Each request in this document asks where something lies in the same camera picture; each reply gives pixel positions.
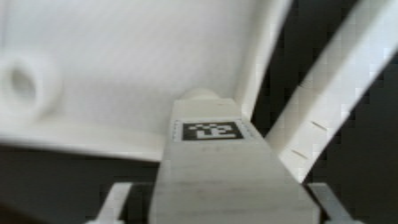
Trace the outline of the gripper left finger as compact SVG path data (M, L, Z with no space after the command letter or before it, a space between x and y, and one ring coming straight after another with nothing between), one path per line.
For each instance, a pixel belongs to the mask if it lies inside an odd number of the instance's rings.
M144 182L116 182L111 186L100 211L86 224L144 224L153 185Z

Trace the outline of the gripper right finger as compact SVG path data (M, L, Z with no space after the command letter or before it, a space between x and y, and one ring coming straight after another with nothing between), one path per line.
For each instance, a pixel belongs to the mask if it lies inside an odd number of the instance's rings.
M366 224L352 217L329 185L326 183L310 183L308 187L327 214L324 224Z

